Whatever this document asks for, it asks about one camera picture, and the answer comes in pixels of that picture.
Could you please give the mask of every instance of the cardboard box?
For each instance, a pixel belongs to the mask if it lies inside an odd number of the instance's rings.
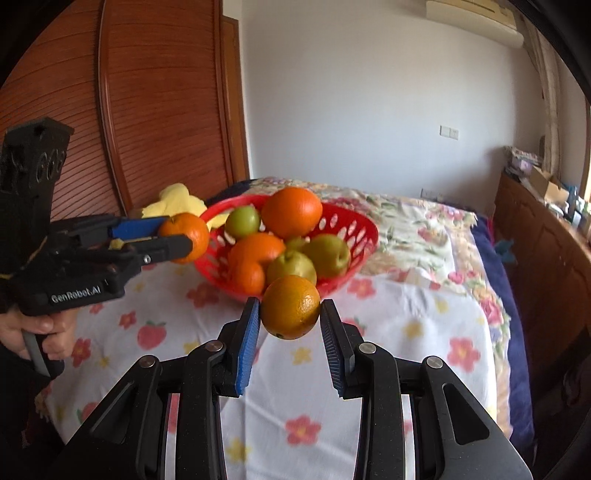
[[[562,207],[569,199],[569,191],[560,186],[560,181],[551,173],[541,171],[538,167],[531,169],[530,183],[546,202]]]

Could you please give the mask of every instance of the air conditioner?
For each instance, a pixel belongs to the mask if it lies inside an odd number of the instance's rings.
[[[524,38],[517,31],[513,12],[493,0],[427,0],[427,18],[508,47],[523,46]]]

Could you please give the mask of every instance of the fruit basket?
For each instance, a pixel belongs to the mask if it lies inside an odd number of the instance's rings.
[[[208,222],[216,215],[245,205],[252,205],[260,211],[267,199],[269,199],[267,195],[233,197],[211,206],[203,212],[201,218]],[[261,224],[261,231],[264,230],[265,226]],[[344,275],[318,281],[316,288],[320,297],[325,298],[347,283],[361,269],[369,256],[374,253],[378,244],[378,229],[365,215],[331,203],[322,202],[322,217],[318,225],[308,234],[308,237],[313,238],[319,233],[337,235],[345,240],[351,253],[351,263]],[[207,251],[195,262],[195,266],[199,273],[210,283],[237,300],[246,300],[247,295],[236,290],[233,285],[228,283],[228,253],[233,245],[234,239],[226,234],[223,226],[213,229],[210,232]]]

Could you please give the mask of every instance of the navy blue blanket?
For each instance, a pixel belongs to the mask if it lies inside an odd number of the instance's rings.
[[[525,356],[521,319],[517,312],[509,279],[501,259],[492,245],[485,217],[478,216],[478,224],[472,228],[472,235],[482,257],[488,281],[503,301],[505,310],[511,317],[509,324],[511,340],[508,352],[511,366],[509,407],[511,409],[511,425],[513,425],[511,443],[518,451],[524,452],[534,440],[534,420],[531,410],[530,374]]]

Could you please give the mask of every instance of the orange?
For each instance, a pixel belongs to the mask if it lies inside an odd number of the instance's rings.
[[[320,315],[320,295],[309,280],[288,275],[268,286],[261,302],[261,322],[272,335],[295,340],[308,333]]]
[[[246,295],[261,295],[265,289],[265,270],[256,262],[244,260],[230,270],[230,283]]]
[[[310,190],[287,187],[263,205],[261,218],[267,229],[289,240],[310,233],[322,217],[322,203]]]
[[[166,220],[158,229],[158,236],[186,235],[193,242],[193,249],[184,258],[173,260],[174,263],[186,264],[197,260],[207,250],[209,228],[197,215],[178,213]]]
[[[283,240],[265,232],[253,233],[236,242],[228,254],[230,270],[242,262],[259,263],[266,271],[269,264],[285,251]]]

